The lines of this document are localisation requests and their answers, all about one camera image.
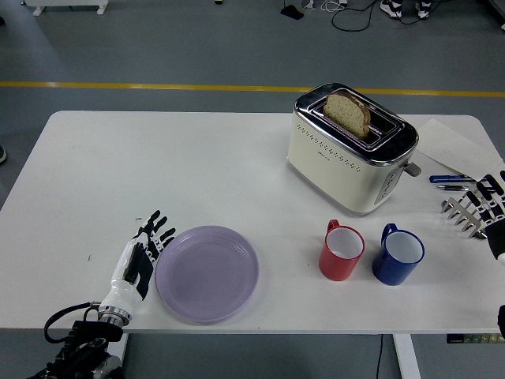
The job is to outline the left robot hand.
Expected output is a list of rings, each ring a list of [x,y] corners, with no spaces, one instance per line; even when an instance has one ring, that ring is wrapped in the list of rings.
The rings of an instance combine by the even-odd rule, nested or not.
[[[175,229],[158,231],[167,218],[155,211],[127,242],[111,278],[111,289],[98,308],[102,322],[127,325],[135,308],[144,301],[159,257],[174,239]]]

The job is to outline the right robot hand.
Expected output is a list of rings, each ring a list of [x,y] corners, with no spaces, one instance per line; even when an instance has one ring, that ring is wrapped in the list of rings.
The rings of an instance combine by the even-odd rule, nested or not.
[[[464,196],[463,231],[471,238],[485,239],[493,257],[504,265],[504,184],[486,174]]]

